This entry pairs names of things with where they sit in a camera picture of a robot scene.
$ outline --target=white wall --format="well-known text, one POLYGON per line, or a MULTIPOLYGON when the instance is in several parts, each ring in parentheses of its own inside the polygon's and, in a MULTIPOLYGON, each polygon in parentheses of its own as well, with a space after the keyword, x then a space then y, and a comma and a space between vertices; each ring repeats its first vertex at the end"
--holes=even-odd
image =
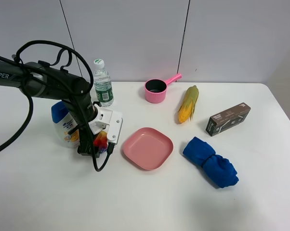
POLYGON ((188 0, 62 0, 75 49, 113 81, 176 74, 188 0))
POLYGON ((290 0, 191 0, 181 81, 265 82, 290 50, 290 0))
POLYGON ((290 119, 290 52, 266 84, 290 119))
MULTIPOLYGON (((58 0, 0 0, 0 56, 11 55, 31 40, 51 40, 72 47, 64 15, 58 0)), ((24 63, 44 60, 53 63, 59 49, 36 45, 22 53, 24 63)), ((67 58, 56 66, 66 64, 67 58)), ((76 60, 69 70, 79 75, 76 60)))

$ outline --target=blue bottle cap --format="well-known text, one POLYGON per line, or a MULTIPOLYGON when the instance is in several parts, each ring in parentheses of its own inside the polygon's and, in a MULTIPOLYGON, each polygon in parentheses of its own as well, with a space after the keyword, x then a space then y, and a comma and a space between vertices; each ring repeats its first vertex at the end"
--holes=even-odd
POLYGON ((60 101, 51 107, 52 120, 54 123, 61 121, 69 113, 64 102, 60 101))

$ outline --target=square plate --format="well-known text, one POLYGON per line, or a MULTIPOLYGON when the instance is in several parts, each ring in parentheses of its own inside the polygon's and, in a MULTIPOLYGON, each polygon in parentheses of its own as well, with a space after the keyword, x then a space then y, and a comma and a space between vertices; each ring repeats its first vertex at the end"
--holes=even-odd
POLYGON ((123 145, 125 155, 145 170, 160 167, 173 151, 169 137, 153 128, 141 128, 123 145))

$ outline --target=corn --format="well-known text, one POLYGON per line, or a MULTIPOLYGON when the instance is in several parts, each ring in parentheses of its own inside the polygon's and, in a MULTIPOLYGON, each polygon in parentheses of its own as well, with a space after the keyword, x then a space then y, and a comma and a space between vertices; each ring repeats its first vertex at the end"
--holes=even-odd
POLYGON ((198 100, 198 88, 194 85, 185 92, 183 103, 178 111, 179 123, 185 122, 189 117, 192 119, 195 104, 198 100))

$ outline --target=blue cloth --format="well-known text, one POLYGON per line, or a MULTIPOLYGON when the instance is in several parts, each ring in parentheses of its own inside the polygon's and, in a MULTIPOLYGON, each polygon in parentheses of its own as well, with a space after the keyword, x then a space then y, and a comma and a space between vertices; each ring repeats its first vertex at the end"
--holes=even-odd
POLYGON ((235 185, 239 181, 237 172, 229 160, 216 155, 209 144, 197 137, 188 143, 183 154, 193 164, 202 167, 208 177, 220 188, 235 185))

